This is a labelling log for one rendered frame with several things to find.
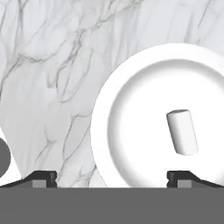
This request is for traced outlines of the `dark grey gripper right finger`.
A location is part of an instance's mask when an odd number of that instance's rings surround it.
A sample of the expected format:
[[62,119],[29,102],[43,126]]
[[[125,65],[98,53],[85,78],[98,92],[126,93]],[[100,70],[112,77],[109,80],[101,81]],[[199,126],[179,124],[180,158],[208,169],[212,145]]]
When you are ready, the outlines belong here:
[[224,188],[224,185],[200,179],[190,171],[168,171],[166,177],[168,188]]

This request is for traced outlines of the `white round plate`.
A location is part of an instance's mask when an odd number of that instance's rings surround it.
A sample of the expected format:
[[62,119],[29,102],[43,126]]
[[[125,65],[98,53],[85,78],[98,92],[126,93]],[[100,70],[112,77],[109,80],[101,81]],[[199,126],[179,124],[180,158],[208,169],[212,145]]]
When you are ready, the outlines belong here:
[[[199,151],[179,155],[166,115],[191,112]],[[168,171],[224,185],[224,56],[197,45],[155,45],[107,79],[91,121],[94,160],[108,187],[164,187]]]

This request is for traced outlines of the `white cylindrical marshmallow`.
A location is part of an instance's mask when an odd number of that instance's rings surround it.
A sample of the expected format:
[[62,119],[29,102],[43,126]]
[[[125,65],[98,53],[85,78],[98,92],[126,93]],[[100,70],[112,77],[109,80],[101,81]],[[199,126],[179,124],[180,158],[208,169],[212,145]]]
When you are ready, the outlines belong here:
[[193,127],[193,119],[188,109],[177,109],[166,115],[171,139],[179,155],[192,156],[199,151]]

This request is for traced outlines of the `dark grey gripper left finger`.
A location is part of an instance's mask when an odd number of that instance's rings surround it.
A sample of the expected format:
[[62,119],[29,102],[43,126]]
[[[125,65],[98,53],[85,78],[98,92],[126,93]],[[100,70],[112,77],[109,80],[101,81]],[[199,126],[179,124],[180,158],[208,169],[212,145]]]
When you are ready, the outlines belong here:
[[56,188],[56,171],[34,171],[26,178],[3,185],[3,187]]

